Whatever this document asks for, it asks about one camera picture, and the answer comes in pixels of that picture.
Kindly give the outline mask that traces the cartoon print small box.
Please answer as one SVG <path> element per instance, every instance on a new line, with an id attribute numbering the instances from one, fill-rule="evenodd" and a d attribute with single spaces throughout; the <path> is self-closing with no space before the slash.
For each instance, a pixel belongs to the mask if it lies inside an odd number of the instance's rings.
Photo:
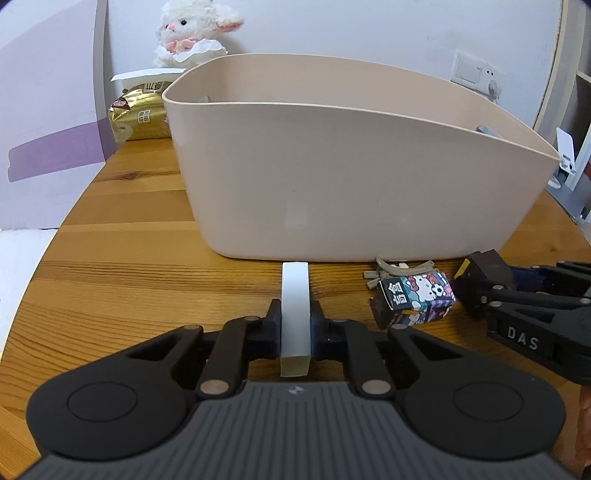
<path id="1" fill-rule="evenodd" d="M 456 303 L 452 286 L 443 272 L 381 279 L 370 300 L 378 327 L 413 326 L 444 318 Z"/>

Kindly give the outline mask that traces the lilac bed headboard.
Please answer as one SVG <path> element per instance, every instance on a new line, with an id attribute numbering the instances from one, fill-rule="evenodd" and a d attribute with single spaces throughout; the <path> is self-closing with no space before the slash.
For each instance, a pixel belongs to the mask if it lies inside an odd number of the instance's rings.
<path id="1" fill-rule="evenodd" d="M 59 227 L 115 151 L 104 1 L 1 8 L 1 227 Z"/>

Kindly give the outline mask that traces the dark brown cube box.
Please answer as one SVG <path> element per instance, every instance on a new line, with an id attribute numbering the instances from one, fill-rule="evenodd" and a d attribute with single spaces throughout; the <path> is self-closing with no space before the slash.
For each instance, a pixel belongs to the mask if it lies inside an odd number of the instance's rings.
<path id="1" fill-rule="evenodd" d="M 515 277 L 511 267 L 496 250 L 476 251 L 469 254 L 454 275 L 454 283 L 481 281 L 514 287 Z"/>

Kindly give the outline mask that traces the beige hair clip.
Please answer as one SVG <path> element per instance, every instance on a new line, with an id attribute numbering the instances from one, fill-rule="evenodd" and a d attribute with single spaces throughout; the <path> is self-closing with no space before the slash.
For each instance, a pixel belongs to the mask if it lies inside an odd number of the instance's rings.
<path id="1" fill-rule="evenodd" d="M 437 271 L 435 263 L 428 260 L 416 266 L 409 266 L 401 262 L 399 264 L 389 263 L 386 260 L 378 257 L 376 259 L 377 269 L 363 272 L 363 279 L 370 290 L 377 288 L 381 280 L 386 278 L 399 278 L 414 275 L 429 274 Z"/>

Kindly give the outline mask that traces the gold snack bag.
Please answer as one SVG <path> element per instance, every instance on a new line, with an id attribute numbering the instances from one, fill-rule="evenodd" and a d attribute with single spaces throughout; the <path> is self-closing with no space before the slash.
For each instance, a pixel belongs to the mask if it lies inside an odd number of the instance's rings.
<path id="1" fill-rule="evenodd" d="M 124 89 L 110 105 L 108 117 L 116 143 L 170 137 L 162 100 L 167 81 L 148 82 Z"/>

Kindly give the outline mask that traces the white shelf unit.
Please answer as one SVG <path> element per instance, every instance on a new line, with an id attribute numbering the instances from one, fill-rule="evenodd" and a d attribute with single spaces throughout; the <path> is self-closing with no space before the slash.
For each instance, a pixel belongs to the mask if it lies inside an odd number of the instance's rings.
<path id="1" fill-rule="evenodd" d="M 576 174 L 572 189 L 590 161 L 590 3 L 562 3 L 549 81 L 534 129 L 557 147 L 556 128 L 572 136 Z"/>

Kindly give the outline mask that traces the white card box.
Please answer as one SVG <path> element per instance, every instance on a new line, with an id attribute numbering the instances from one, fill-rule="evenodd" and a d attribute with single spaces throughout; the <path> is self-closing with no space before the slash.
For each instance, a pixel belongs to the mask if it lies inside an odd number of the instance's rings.
<path id="1" fill-rule="evenodd" d="M 311 291 L 307 262 L 284 262 L 280 296 L 280 375 L 308 375 L 311 362 Z"/>

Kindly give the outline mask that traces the white phone stand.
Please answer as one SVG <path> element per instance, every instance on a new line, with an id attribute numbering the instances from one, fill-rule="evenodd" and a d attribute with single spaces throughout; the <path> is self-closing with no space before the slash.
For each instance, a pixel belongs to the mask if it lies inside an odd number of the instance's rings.
<path id="1" fill-rule="evenodd" d="M 569 133 L 559 127 L 556 128 L 556 139 L 560 163 L 556 173 L 548 181 L 548 186 L 558 190 L 566 185 L 572 189 L 569 181 L 576 174 L 573 139 Z"/>

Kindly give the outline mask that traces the white wall switch socket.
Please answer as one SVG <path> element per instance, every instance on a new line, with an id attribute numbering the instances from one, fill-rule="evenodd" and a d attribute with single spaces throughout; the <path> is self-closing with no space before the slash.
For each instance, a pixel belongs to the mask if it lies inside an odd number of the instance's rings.
<path id="1" fill-rule="evenodd" d="M 456 52 L 451 81 L 494 103 L 499 101 L 504 86 L 504 76 L 499 69 L 462 51 Z"/>

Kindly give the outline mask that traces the beige plastic storage bin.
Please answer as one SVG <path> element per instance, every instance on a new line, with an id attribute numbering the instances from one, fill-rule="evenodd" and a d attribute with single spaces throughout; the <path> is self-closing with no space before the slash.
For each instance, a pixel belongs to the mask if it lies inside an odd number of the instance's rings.
<path id="1" fill-rule="evenodd" d="M 200 233 L 226 257 L 441 260 L 498 249 L 559 163 L 528 125 L 429 75 L 228 55 L 162 96 Z"/>

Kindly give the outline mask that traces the white plush lamb toy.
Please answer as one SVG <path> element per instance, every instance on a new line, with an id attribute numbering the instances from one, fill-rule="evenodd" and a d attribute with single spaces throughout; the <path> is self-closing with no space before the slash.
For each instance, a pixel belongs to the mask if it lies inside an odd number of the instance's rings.
<path id="1" fill-rule="evenodd" d="M 219 36 L 242 25 L 238 11 L 216 1 L 167 1 L 156 30 L 154 66 L 189 69 L 225 56 Z"/>

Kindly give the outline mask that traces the white tissue box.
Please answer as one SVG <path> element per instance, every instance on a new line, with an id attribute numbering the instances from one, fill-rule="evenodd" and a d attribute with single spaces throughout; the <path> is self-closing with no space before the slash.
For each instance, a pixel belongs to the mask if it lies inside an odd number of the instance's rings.
<path id="1" fill-rule="evenodd" d="M 150 82 L 173 82 L 183 73 L 183 68 L 149 68 L 116 74 L 111 78 L 111 82 L 120 82 L 124 88 L 130 88 Z"/>

